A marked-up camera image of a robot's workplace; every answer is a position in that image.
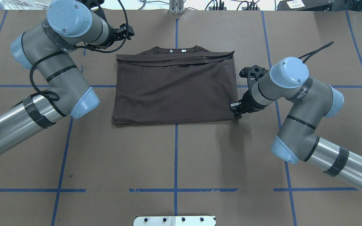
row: wire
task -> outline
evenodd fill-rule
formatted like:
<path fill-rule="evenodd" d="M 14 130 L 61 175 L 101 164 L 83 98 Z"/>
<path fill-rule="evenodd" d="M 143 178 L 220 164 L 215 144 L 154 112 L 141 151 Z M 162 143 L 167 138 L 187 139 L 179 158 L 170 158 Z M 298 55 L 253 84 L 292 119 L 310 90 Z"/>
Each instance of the wire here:
<path fill-rule="evenodd" d="M 145 7 L 146 3 L 147 3 L 147 1 L 143 0 L 143 5 L 138 10 L 142 10 Z"/>
<path fill-rule="evenodd" d="M 217 4 L 217 0 L 211 0 L 209 3 L 207 3 L 207 6 L 205 7 L 204 10 L 207 9 L 207 7 L 210 5 L 211 2 L 213 2 L 213 10 L 214 10 L 214 2 L 216 2 L 216 4 Z"/>
<path fill-rule="evenodd" d="M 127 12 L 125 11 L 125 8 L 124 8 L 124 6 L 123 6 L 122 3 L 121 3 L 121 0 L 117 0 L 117 1 L 119 2 L 119 4 L 120 4 L 121 7 L 122 7 L 122 10 L 124 11 L 125 23 L 126 23 L 126 29 L 127 29 L 127 32 L 126 32 L 126 34 L 125 34 L 125 38 L 124 38 L 124 40 L 122 41 L 122 43 L 119 45 L 119 47 L 117 47 L 116 49 L 111 50 L 111 51 L 98 50 L 98 49 L 95 49 L 95 48 L 93 48 L 93 47 L 88 47 L 88 46 L 75 46 L 75 49 L 82 48 L 82 49 L 87 49 L 87 50 L 95 51 L 95 52 L 98 52 L 98 53 L 113 53 L 113 52 L 121 49 L 121 47 L 125 44 L 125 41 L 127 40 L 127 37 L 128 37 L 128 34 L 129 34 L 129 24 L 128 24 Z"/>
<path fill-rule="evenodd" d="M 75 49 L 79 49 L 79 48 L 83 48 L 83 49 L 88 49 L 88 50 L 91 50 L 91 51 L 96 51 L 96 52 L 99 52 L 99 53 L 113 53 L 119 49 L 121 49 L 121 47 L 125 44 L 125 41 L 127 40 L 127 37 L 128 37 L 128 34 L 129 34 L 129 24 L 128 24 L 128 17 L 127 17 L 127 13 L 125 11 L 125 8 L 123 6 L 123 4 L 121 3 L 121 0 L 117 0 L 119 2 L 119 4 L 121 5 L 121 8 L 122 10 L 124 11 L 124 16 L 125 16 L 125 22 L 126 22 L 126 29 L 127 29 L 127 32 L 125 34 L 125 38 L 124 40 L 122 41 L 122 43 L 119 45 L 119 47 L 115 48 L 114 50 L 111 50 L 111 51 L 102 51 L 102 50 L 97 50 L 95 48 L 92 48 L 92 47 L 87 47 L 87 46 L 75 46 L 74 48 Z M 36 93 L 35 94 L 39 94 L 41 96 L 44 96 L 46 99 L 48 100 L 51 100 L 51 101 L 58 101 L 59 100 L 59 95 L 53 91 L 50 91 L 50 90 L 44 90 L 44 91 L 41 91 L 37 85 L 35 84 L 34 80 L 33 80 L 33 73 L 34 73 L 34 70 L 36 69 L 36 66 L 43 62 L 44 60 L 46 59 L 49 59 L 53 56 L 57 56 L 59 54 L 63 54 L 63 52 L 56 52 L 56 53 L 52 53 L 46 57 L 43 57 L 42 59 L 38 60 L 36 63 L 34 63 L 30 69 L 30 73 L 29 73 L 29 80 L 30 80 L 30 84 L 32 85 L 33 89 L 36 90 Z"/>
<path fill-rule="evenodd" d="M 236 1 L 236 2 L 240 2 L 240 4 L 238 5 L 238 7 L 237 7 L 237 9 L 236 10 L 238 10 L 239 8 L 240 8 L 240 5 L 241 4 L 243 4 L 243 3 L 247 3 L 247 8 L 248 8 L 248 6 L 249 6 L 249 2 L 247 2 L 247 1 Z"/>
<path fill-rule="evenodd" d="M 315 55 L 315 54 L 318 53 L 319 51 L 321 51 L 321 50 L 323 50 L 323 49 L 331 46 L 332 44 L 333 44 L 333 41 L 329 42 L 328 44 L 322 46 L 321 48 L 319 48 L 319 49 L 317 49 L 317 50 L 315 50 L 315 51 L 312 51 L 312 52 L 310 52 L 310 53 L 307 53 L 307 54 L 305 54 L 305 55 L 303 55 L 303 56 L 298 57 L 298 59 L 301 59 L 301 58 L 307 56 L 306 59 L 303 60 L 303 63 L 306 63 L 306 61 L 307 61 L 310 57 L 312 57 L 313 55 Z"/>
<path fill-rule="evenodd" d="M 56 53 L 52 53 L 46 57 L 43 57 L 41 58 L 40 60 L 38 60 L 36 63 L 33 64 L 33 66 L 31 66 L 31 69 L 30 69 L 30 74 L 29 74 L 29 79 L 30 79 L 30 84 L 32 85 L 33 89 L 36 90 L 36 93 L 37 94 L 40 94 L 41 96 L 44 96 L 47 100 L 51 100 L 51 101 L 58 101 L 59 100 L 59 95 L 54 93 L 53 91 L 49 91 L 49 90 L 44 90 L 44 91 L 41 91 L 37 86 L 36 84 L 34 83 L 34 80 L 33 80 L 33 73 L 34 73 L 34 70 L 36 69 L 36 66 L 43 62 L 44 60 L 46 59 L 49 59 L 50 57 L 53 57 L 53 56 L 56 56 L 56 55 L 59 55 L 59 54 L 63 54 L 63 52 L 56 52 Z"/>
<path fill-rule="evenodd" d="M 146 3 L 165 3 L 169 5 L 170 3 L 164 2 L 164 1 L 146 1 Z"/>

